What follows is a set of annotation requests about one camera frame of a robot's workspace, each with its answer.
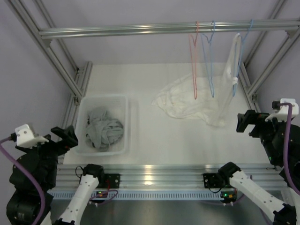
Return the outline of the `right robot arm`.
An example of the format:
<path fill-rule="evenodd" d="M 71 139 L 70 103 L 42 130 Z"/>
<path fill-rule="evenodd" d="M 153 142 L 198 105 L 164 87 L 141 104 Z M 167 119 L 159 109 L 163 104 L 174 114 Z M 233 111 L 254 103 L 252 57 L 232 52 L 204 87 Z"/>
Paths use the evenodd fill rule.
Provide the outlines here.
<path fill-rule="evenodd" d="M 243 133 L 248 125 L 254 125 L 249 133 L 258 138 L 269 158 L 270 164 L 281 167 L 279 175 L 294 195 L 294 205 L 285 203 L 250 179 L 240 167 L 229 162 L 217 172 L 221 188 L 240 190 L 255 203 L 274 225 L 298 225 L 300 223 L 300 128 L 291 119 L 269 118 L 269 113 L 248 110 L 239 113 L 236 131 Z"/>

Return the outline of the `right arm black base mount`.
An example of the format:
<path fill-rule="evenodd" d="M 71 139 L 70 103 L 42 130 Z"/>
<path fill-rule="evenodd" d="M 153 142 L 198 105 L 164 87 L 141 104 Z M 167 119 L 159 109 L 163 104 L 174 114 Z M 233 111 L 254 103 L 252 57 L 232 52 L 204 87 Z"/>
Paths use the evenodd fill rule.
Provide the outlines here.
<path fill-rule="evenodd" d="M 225 187 L 225 180 L 219 173 L 204 173 L 203 182 L 206 189 Z"/>

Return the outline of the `grey tank top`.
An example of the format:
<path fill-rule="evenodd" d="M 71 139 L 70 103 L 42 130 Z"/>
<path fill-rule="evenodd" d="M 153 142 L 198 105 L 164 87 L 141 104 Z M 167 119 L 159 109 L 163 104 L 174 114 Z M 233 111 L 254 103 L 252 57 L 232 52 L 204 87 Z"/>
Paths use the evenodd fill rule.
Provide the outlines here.
<path fill-rule="evenodd" d="M 108 151 L 110 142 L 108 140 L 107 130 L 105 130 L 103 127 L 87 127 L 86 137 L 90 140 L 95 149 L 99 151 Z"/>

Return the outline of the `grey clothes pile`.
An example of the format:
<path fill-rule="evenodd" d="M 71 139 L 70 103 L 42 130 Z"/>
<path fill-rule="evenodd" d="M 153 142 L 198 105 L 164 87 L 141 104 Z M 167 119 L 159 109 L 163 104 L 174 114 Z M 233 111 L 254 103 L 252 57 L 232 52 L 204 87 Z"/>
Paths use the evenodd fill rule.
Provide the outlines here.
<path fill-rule="evenodd" d="M 99 126 L 107 130 L 109 147 L 119 142 L 124 135 L 123 124 L 114 118 L 106 107 L 97 107 L 88 112 L 87 127 L 89 126 Z"/>

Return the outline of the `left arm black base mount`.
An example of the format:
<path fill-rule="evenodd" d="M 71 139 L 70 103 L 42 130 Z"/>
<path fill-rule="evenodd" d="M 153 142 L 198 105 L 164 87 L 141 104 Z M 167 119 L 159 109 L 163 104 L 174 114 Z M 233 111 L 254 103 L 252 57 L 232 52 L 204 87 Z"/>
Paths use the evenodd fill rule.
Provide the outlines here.
<path fill-rule="evenodd" d="M 104 181 L 99 187 L 104 189 L 119 189 L 120 177 L 121 175 L 119 173 L 106 173 L 104 175 Z"/>

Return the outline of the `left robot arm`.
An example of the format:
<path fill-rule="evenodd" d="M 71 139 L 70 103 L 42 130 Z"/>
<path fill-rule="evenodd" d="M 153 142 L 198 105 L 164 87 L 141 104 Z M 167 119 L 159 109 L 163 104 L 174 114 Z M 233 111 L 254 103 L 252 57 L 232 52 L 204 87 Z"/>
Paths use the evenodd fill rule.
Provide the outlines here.
<path fill-rule="evenodd" d="M 0 151 L 13 163 L 9 182 L 15 192 L 7 203 L 6 214 L 13 225 L 50 225 L 53 196 L 49 190 L 56 186 L 58 157 L 78 145 L 74 127 L 66 129 L 54 127 L 51 132 L 61 138 L 51 140 L 51 135 L 38 136 L 33 129 L 24 124 L 15 129 L 8 138 L 16 149 L 25 154 L 14 159 L 4 148 Z M 91 199 L 92 192 L 105 184 L 104 168 L 88 164 L 82 170 L 79 186 L 71 202 L 54 222 L 56 225 L 78 225 L 83 212 Z"/>

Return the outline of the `pink wire hanger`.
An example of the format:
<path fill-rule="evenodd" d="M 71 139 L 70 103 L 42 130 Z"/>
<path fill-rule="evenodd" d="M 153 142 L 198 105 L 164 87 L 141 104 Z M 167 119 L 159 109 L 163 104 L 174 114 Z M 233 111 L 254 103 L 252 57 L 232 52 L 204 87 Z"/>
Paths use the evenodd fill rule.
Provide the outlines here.
<path fill-rule="evenodd" d="M 196 21 L 196 35 L 193 36 L 192 34 L 188 35 L 189 41 L 189 50 L 190 50 L 190 58 L 191 58 L 191 66 L 192 66 L 192 81 L 193 81 L 193 92 L 194 92 L 194 99 L 197 100 L 197 39 L 199 33 L 199 22 Z"/>

